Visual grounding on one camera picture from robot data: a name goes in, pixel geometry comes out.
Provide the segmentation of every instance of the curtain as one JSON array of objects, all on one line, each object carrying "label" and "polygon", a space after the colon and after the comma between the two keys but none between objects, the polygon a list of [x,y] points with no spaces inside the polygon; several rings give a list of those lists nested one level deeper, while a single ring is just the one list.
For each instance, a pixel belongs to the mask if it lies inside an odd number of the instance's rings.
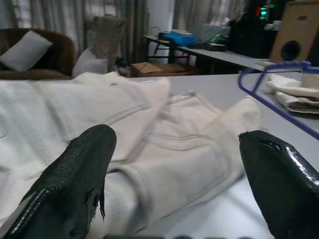
[{"label": "curtain", "polygon": [[173,28],[192,30],[205,23],[220,25],[225,17],[236,19],[245,0],[175,0]]},{"label": "curtain", "polygon": [[143,62],[146,46],[143,35],[148,33],[147,0],[114,0],[116,15],[126,19],[121,53],[129,63]]},{"label": "curtain", "polygon": [[147,0],[0,0],[0,28],[40,28],[70,37],[78,53],[94,42],[99,17],[126,19],[120,54],[129,62],[145,57]]}]

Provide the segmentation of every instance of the white table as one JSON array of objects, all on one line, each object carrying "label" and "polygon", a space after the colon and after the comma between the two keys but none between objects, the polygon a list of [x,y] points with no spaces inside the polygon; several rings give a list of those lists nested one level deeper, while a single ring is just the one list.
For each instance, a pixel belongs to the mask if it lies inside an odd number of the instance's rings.
[{"label": "white table", "polygon": [[[299,73],[282,74],[295,78],[299,76]],[[247,85],[251,85],[258,75],[248,76],[245,79]],[[133,78],[132,80],[156,79]],[[237,86],[237,75],[183,76],[169,77],[169,79],[171,91],[174,94],[193,90],[222,109],[231,107],[246,95]],[[308,162],[319,170],[318,141],[265,106],[261,108],[264,112],[263,128],[294,145]],[[247,178],[237,182],[209,202],[161,219],[139,234],[163,236],[166,239],[172,239],[178,235],[187,235],[194,239],[206,237],[237,239],[242,236],[253,239],[273,238],[254,200]]]},{"label": "white table", "polygon": [[[156,43],[160,43],[164,46],[170,47],[168,41],[158,40],[158,38],[156,36],[144,35],[143,37],[146,38],[147,41],[153,41]],[[218,60],[218,61],[222,61],[222,62],[231,63],[231,64],[241,66],[241,67],[251,67],[251,68],[254,68],[258,71],[264,70],[263,66],[257,64],[261,59],[256,59],[253,57],[236,54],[236,53],[233,53],[230,51],[225,51],[225,52],[208,51],[208,50],[202,50],[202,49],[190,49],[188,47],[176,47],[176,48],[174,48],[174,50],[182,51],[182,52],[185,52],[187,54],[194,55],[197,57],[205,57],[205,58],[209,58],[212,60]]]}]

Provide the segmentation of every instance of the folded towel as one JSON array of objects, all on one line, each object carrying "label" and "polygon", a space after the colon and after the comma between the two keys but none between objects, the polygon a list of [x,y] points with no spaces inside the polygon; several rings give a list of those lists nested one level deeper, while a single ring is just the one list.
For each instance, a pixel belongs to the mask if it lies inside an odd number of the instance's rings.
[{"label": "folded towel", "polygon": [[319,77],[304,74],[301,81],[272,74],[268,87],[277,101],[287,110],[297,113],[319,114]]}]

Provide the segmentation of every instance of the white pillow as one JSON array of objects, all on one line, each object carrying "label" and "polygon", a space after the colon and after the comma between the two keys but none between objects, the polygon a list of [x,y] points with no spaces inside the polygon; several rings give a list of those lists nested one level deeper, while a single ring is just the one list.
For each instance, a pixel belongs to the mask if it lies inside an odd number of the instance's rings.
[{"label": "white pillow", "polygon": [[52,42],[44,37],[28,31],[21,40],[6,51],[1,57],[7,67],[16,71],[27,71],[46,53]]},{"label": "white pillow", "polygon": [[72,76],[77,77],[84,72],[92,72],[99,74],[108,73],[108,59],[98,59],[89,48],[80,55],[76,62]]}]

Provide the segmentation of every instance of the wooden speaker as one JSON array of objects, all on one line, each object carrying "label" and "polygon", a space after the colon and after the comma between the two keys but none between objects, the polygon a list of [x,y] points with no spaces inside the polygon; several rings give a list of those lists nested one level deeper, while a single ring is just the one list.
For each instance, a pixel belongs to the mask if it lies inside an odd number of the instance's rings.
[{"label": "wooden speaker", "polygon": [[309,60],[319,65],[319,0],[286,4],[270,59]]}]

